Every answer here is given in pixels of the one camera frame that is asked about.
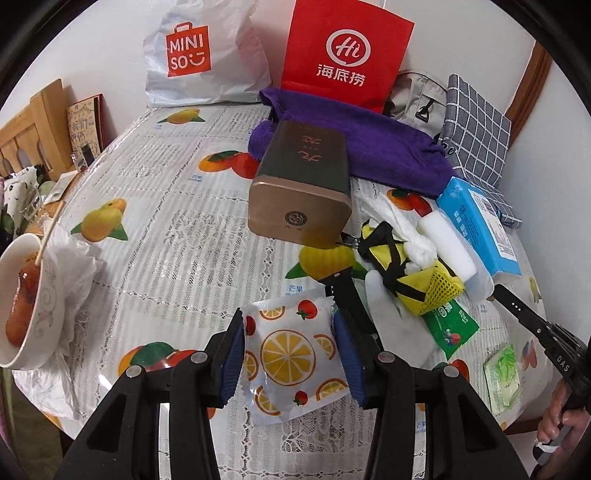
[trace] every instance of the human hand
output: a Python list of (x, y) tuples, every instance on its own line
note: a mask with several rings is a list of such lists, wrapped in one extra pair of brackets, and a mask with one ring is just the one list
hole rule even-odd
[(589, 425), (591, 417), (586, 410), (569, 410), (562, 413), (562, 406), (569, 395), (570, 388), (564, 380), (560, 380), (552, 393), (550, 406), (538, 425), (538, 440), (542, 443), (548, 443), (558, 436), (560, 423), (571, 427), (571, 431), (538, 473), (539, 480), (551, 478), (560, 472)]

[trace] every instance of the wooden chair back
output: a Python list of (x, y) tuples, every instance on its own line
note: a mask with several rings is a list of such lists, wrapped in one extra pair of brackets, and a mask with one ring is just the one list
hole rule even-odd
[(26, 153), (31, 165), (44, 165), (52, 180), (71, 169), (72, 144), (61, 79), (31, 97), (29, 105), (0, 129), (0, 174), (3, 177), (11, 170), (17, 172), (25, 167), (19, 150)]

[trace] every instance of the gray backpack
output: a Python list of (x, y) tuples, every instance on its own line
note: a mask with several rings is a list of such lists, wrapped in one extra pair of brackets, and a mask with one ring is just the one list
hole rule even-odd
[(386, 114), (403, 124), (425, 132), (429, 137), (441, 133), (447, 89), (428, 73), (403, 70), (396, 77)]

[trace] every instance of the gray checkered cloth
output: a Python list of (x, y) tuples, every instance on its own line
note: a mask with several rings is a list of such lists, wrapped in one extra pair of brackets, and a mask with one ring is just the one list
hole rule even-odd
[(497, 208), (501, 223), (520, 226), (513, 208), (497, 189), (505, 167), (511, 121), (461, 77), (449, 77), (440, 143), (456, 175), (480, 187)]

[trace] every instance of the white bowl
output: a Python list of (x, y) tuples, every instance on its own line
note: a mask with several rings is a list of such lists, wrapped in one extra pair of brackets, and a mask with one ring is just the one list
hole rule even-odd
[(41, 241), (25, 233), (12, 242), (0, 257), (0, 367), (32, 370), (42, 366), (56, 350), (64, 324), (64, 293), (57, 266), (44, 255), (31, 323), (20, 348), (8, 341), (6, 322), (12, 310), (18, 273), (26, 257), (36, 254)]

